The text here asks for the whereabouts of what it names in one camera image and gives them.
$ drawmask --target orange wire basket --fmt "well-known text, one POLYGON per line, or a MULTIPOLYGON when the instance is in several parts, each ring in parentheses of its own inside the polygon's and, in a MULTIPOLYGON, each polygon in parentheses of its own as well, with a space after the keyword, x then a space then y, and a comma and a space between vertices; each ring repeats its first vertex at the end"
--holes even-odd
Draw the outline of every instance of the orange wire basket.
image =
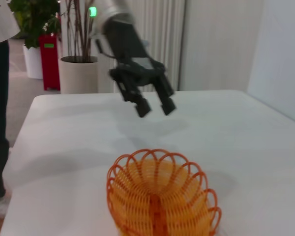
POLYGON ((119 157, 107 202, 121 236, 213 236, 222 216, 200 166, 162 149, 119 157))

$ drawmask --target white table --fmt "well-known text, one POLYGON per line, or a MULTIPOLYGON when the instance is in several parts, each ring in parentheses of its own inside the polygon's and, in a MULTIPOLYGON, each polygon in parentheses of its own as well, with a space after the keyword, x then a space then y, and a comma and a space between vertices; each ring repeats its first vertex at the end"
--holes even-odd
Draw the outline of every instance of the white table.
POLYGON ((13 196, 1 236, 116 236, 106 173, 141 148, 201 165, 220 236, 295 235, 295 122, 237 91, 178 92, 169 117, 146 97, 144 119, 119 94, 36 98, 4 170, 13 196))

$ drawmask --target red box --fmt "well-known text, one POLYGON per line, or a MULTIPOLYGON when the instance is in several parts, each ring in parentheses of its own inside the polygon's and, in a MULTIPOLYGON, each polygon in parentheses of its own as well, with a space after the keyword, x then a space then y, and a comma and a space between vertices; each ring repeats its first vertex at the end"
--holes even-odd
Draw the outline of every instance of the red box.
POLYGON ((39 38, 45 90, 60 90, 57 42, 56 35, 43 35, 39 38))

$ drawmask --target plant pot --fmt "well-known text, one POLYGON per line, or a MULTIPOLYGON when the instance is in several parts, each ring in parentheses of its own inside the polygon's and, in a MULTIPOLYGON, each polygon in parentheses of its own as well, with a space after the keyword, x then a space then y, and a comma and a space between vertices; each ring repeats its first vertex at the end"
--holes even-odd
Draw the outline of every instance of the plant pot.
POLYGON ((97 93, 97 57, 91 57, 91 63, 73 63, 73 59, 68 56, 59 60, 61 94, 97 93))
POLYGON ((43 69, 41 63, 40 48, 27 49, 25 45, 23 46, 26 70, 28 77, 32 79, 42 79, 43 69))

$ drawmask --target white radiator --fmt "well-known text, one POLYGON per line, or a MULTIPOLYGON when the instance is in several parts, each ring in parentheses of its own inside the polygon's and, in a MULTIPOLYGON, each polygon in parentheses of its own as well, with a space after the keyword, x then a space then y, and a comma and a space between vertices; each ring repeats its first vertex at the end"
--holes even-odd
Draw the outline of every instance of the white radiator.
MULTIPOLYGON (((179 63, 185 0, 128 0, 143 40, 149 42, 148 53, 165 64, 173 89, 178 88, 179 63)), ((108 70, 115 66, 113 59, 99 56, 99 92, 117 92, 108 70)), ((143 91, 153 91, 146 86, 143 91)))

